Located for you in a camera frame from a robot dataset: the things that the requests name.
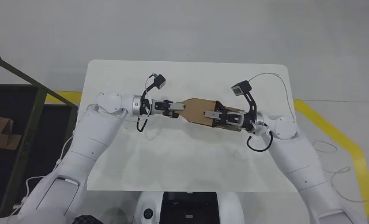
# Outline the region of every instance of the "white tabletop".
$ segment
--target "white tabletop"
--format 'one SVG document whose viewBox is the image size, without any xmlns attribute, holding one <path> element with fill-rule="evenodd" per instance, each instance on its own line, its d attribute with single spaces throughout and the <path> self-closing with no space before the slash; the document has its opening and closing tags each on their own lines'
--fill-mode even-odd
<svg viewBox="0 0 369 224">
<path fill-rule="evenodd" d="M 287 86 L 295 112 L 288 71 L 283 65 L 94 60 L 88 65 L 79 118 L 103 90 L 142 94 L 152 72 L 167 79 L 161 90 L 150 91 L 153 99 L 219 100 L 246 111 L 247 101 L 235 96 L 231 86 L 258 73 L 277 73 Z M 291 115 L 280 79 L 266 74 L 250 84 L 258 110 Z M 268 152 L 247 148 L 248 134 L 244 131 L 210 128 L 182 117 L 161 115 L 150 117 L 144 133 L 137 132 L 135 126 L 135 122 L 123 123 L 112 145 L 96 162 L 89 176 L 89 190 L 295 192 Z"/>
</svg>

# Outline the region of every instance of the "checkered fabric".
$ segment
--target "checkered fabric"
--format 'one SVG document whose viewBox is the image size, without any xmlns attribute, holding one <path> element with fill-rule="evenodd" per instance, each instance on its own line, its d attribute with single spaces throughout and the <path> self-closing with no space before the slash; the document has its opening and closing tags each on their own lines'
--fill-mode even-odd
<svg viewBox="0 0 369 224">
<path fill-rule="evenodd" d="M 73 224 L 103 224 L 91 215 L 82 215 L 74 219 Z"/>
</svg>

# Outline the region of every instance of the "brown cardboard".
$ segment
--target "brown cardboard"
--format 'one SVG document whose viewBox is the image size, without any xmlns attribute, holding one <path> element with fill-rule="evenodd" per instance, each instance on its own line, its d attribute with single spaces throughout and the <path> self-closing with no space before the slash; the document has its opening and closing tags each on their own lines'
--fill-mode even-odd
<svg viewBox="0 0 369 224">
<path fill-rule="evenodd" d="M 22 138 L 21 135 L 12 134 L 14 121 L 0 117 L 0 148 L 16 150 Z"/>
<path fill-rule="evenodd" d="M 205 110 L 215 111 L 216 101 L 215 100 L 205 100 L 200 98 L 191 98 L 181 102 L 186 105 L 184 110 L 176 111 L 179 115 L 184 117 L 188 122 L 206 125 L 213 127 L 213 119 L 204 116 Z M 226 107 L 232 111 L 240 111 L 239 109 Z M 217 126 L 217 128 L 228 129 L 231 131 L 241 131 L 241 129 L 231 127 L 231 126 Z"/>
</svg>

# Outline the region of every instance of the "yellow tape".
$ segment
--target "yellow tape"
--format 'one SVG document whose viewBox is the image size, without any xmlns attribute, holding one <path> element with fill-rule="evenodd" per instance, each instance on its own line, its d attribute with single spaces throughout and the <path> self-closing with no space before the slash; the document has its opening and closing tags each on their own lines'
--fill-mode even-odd
<svg viewBox="0 0 369 224">
<path fill-rule="evenodd" d="M 60 96 L 64 97 L 65 99 L 69 100 L 74 104 L 78 104 L 81 102 L 82 92 L 56 92 Z M 57 98 L 47 94 L 45 102 L 47 103 L 59 103 L 61 102 Z"/>
<path fill-rule="evenodd" d="M 362 198 L 363 200 L 369 200 L 369 171 L 365 161 L 364 151 L 305 102 L 302 100 L 294 100 L 294 104 L 297 111 L 302 113 L 332 140 L 350 153 Z M 366 215 L 369 216 L 369 203 L 364 203 L 364 208 Z"/>
</svg>

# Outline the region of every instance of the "black button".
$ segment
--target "black button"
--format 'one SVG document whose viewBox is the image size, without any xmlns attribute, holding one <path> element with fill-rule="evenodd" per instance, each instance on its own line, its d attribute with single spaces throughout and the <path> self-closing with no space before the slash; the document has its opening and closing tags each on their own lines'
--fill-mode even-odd
<svg viewBox="0 0 369 224">
<path fill-rule="evenodd" d="M 154 215 L 154 211 L 152 211 L 150 208 L 147 208 L 144 210 L 145 219 L 151 219 L 153 215 Z"/>
</svg>

